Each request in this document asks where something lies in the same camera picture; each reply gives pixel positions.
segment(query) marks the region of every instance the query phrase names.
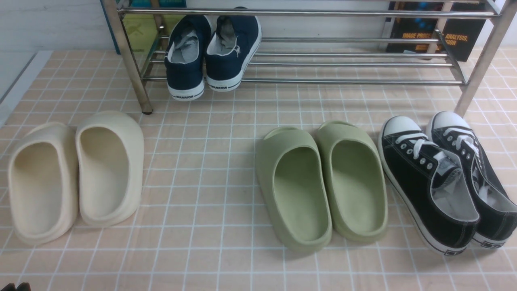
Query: metal shoe rack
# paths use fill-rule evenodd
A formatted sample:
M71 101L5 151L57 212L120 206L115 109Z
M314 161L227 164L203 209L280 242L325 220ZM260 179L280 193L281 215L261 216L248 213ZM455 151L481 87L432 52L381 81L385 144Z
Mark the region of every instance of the metal shoe rack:
M390 38L266 38L262 42L318 42L318 43L428 43L427 53L405 54L405 53L278 53L262 52L259 50L256 56L273 57L318 57L318 58L346 58L346 57L368 57L368 58L394 58L394 59L443 59L443 63L435 62L347 62L347 63L314 63L314 62L252 62L249 66L278 66L278 67L409 67L409 68L446 68L450 69L453 80L421 80L421 79L286 79L286 78L245 78L243 82L254 83L282 83L282 84L354 84L354 85L435 85L435 86L459 86L462 95L456 105L455 112L463 116L474 98L474 95L481 83L486 70L499 48L508 27L517 11L517 0L506 0L502 8L499 8L493 0L445 0L442 11L354 11L354 10L275 10L275 9L194 9L194 8L160 8L159 0L151 0L151 8L117 8L115 0L102 0L108 21L113 30L115 40L126 65L129 78L136 92L136 97L142 108L142 113L151 114L153 108L149 101L145 86L151 81L166 81L165 76L152 76L151 71L155 65L163 65L159 56L165 54L168 44L164 14L201 14L201 15L250 15L250 16L279 16L279 17L398 17L398 18L429 18L438 19L433 38L429 39L390 39ZM441 0L421 0L423 2L444 2ZM450 11L454 2L485 2L485 11ZM128 40L126 28L122 21L125 14L153 14L158 33L155 42L149 52L142 70L139 69L134 57L131 45ZM469 77L466 77L457 60L451 54L445 39L441 33L447 19L488 19L493 23L493 28L486 44L477 60L474 70ZM435 53L438 45L444 48L443 52Z

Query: slide sandal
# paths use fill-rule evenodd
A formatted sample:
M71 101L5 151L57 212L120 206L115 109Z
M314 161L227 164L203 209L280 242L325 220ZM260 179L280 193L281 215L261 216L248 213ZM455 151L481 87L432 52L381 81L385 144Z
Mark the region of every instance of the slide sandal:
M144 136L138 123L121 112L99 112L77 127L75 142L83 220L99 227L124 221L142 194Z
M315 252L332 235L320 154L312 136L280 127L257 145L255 167L269 217L280 241L293 251Z
M26 244L57 239L78 213L78 161L73 130L50 122L15 146L8 167L14 232Z
M372 139L353 125L329 121L318 129L316 141L334 228L355 241L380 239L387 226L388 201L381 160Z

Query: navy canvas sneaker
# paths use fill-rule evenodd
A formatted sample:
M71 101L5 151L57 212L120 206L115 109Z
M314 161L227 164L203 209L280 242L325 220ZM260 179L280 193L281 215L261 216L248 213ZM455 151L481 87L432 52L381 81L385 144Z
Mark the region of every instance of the navy canvas sneaker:
M173 99L190 101L203 95L203 52L211 35L212 25L205 16L187 15L172 29L165 68Z
M481 215L473 243L500 248L517 227L517 206L506 194L474 131L461 116L443 111L431 119L427 134L460 157L468 190Z
M218 92L236 89L261 39L262 28L257 17L220 16L205 54L206 81L210 88Z

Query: floor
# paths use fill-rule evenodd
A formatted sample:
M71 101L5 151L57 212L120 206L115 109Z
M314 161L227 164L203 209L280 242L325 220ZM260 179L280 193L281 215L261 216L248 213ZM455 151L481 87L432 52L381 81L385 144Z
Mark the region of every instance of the floor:
M470 70L480 51L465 64ZM288 69L248 75L288 76ZM450 78L437 69L318 69L299 77ZM376 139L395 114L427 124L453 110L458 88L296 86L243 83L193 102L170 100L164 83L148 92L142 115L119 56L111 51L54 52L0 128L0 286L33 290L510 290L517 284L517 235L497 251L469 248L456 257L429 251L406 206L388 185L389 229L378 243L337 233L316 254L283 248L273 233L254 174L255 142L279 125L313 131L347 120ZM33 248L13 234L6 167L16 140L35 126L76 126L101 110L121 110L145 136L144 188L135 215L110 228L78 219L59 239ZM500 50L469 108L502 183L517 201L517 49Z

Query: white wall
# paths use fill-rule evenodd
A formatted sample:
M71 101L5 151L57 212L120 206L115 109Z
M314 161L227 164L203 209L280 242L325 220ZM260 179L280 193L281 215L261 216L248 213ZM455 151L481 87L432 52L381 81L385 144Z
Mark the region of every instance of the white wall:
M188 0L190 7L386 9L387 2L326 0ZM381 18L261 18L267 36L379 37ZM110 49L99 0L2 0L0 51ZM488 36L485 28L478 44ZM517 45L517 20L505 45Z

